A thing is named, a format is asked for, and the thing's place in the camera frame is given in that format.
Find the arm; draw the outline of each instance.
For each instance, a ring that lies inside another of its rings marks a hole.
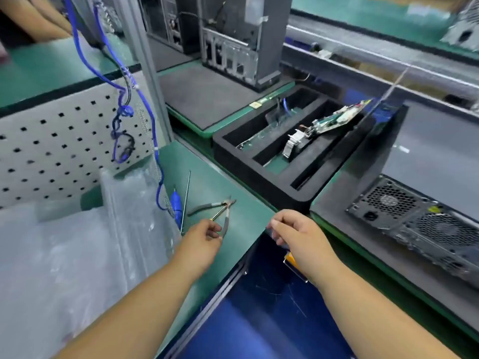
[[[297,211],[278,212],[268,224],[286,242],[301,271],[320,290],[336,324],[359,359],[454,359],[439,340],[346,267],[326,236]]]
[[[46,19],[71,35],[71,25],[69,21],[57,11],[49,0],[30,0],[30,2]]]
[[[207,219],[189,229],[165,267],[131,290],[56,358],[153,358],[191,285],[215,259],[220,230]]]
[[[36,42],[65,39],[70,36],[46,20],[28,0],[0,0],[0,10]]]

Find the ventilation holes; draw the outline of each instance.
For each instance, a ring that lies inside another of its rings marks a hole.
[[[416,199],[392,186],[378,186],[367,197],[368,204],[396,218],[416,206]]]
[[[426,214],[416,221],[426,238],[447,246],[473,246],[479,243],[479,231],[449,214]]]

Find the white pegboard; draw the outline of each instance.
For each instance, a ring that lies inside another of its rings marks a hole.
[[[151,101],[143,73],[135,79]],[[125,85],[123,78],[116,80]],[[98,184],[99,169],[117,173],[152,154],[151,124],[135,91],[130,106],[135,115],[123,117],[121,131],[135,138],[127,162],[112,162],[111,123],[118,91],[101,84],[0,119],[0,207],[34,199],[68,198]],[[147,120],[144,131],[143,114]],[[165,141],[157,120],[158,145]],[[127,143],[122,136],[119,145]],[[117,155],[123,148],[117,149]]]

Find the hand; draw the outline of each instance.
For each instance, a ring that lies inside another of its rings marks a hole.
[[[170,263],[192,282],[196,281],[211,266],[221,247],[223,237],[217,233],[219,231],[219,224],[202,219],[186,232]]]
[[[329,273],[343,265],[318,225],[297,211],[279,211],[267,228],[273,229],[277,245],[288,244],[301,272],[318,288],[326,284]]]

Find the computer case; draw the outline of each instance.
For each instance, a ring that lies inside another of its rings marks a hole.
[[[292,0],[199,0],[205,66],[263,90],[278,70]]]
[[[479,121],[407,102],[347,211],[479,288]]]
[[[149,36],[184,54],[200,50],[196,0],[139,0]]]

